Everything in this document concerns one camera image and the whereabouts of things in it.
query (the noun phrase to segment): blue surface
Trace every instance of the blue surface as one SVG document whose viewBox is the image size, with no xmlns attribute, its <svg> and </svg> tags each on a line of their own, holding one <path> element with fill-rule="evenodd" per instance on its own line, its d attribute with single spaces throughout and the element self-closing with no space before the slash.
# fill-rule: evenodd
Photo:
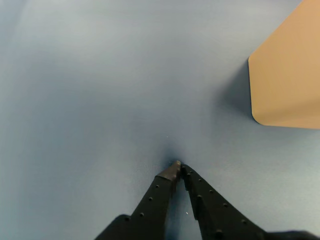
<svg viewBox="0 0 320 240">
<path fill-rule="evenodd" d="M 247 59 L 298 4 L 0 1 L 0 239 L 92 240 L 173 157 L 265 230 L 319 235 L 320 131 L 250 113 Z M 200 240 L 174 201 L 168 239 Z"/>
</svg>

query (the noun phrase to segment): blue table surface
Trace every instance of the blue table surface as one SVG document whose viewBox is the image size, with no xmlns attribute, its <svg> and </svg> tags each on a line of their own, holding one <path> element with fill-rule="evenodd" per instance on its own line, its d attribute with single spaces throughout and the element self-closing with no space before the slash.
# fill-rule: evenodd
<svg viewBox="0 0 320 240">
<path fill-rule="evenodd" d="M 1 0 L 0 239 L 93 240 L 173 158 L 266 231 L 320 235 L 320 131 L 250 107 L 248 57 L 299 2 Z M 173 201 L 167 239 L 200 240 Z"/>
</svg>

